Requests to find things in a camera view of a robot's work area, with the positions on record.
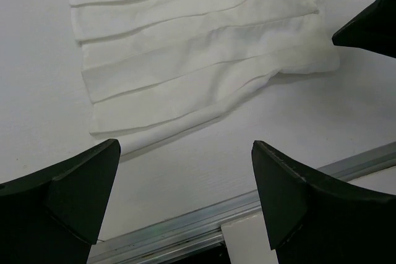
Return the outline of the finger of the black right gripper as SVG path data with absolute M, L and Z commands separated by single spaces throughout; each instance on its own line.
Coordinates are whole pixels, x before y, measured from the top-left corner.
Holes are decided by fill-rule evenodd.
M 395 57 L 395 0 L 376 0 L 335 32 L 332 42 Z

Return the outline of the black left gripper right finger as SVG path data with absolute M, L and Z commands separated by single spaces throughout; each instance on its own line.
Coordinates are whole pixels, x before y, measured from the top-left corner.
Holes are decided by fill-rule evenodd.
M 252 166 L 279 263 L 394 263 L 395 196 L 343 182 L 262 141 Z

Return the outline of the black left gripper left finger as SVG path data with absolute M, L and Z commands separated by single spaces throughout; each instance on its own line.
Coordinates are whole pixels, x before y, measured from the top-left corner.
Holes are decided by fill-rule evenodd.
M 1 184 L 1 263 L 86 263 L 119 159 L 120 144 L 109 139 Z

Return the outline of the white pleated skirt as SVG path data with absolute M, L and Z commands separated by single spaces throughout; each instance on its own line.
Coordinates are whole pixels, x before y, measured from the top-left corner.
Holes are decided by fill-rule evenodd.
M 334 70 L 325 0 L 69 0 L 90 134 L 124 154 L 221 117 L 277 74 Z

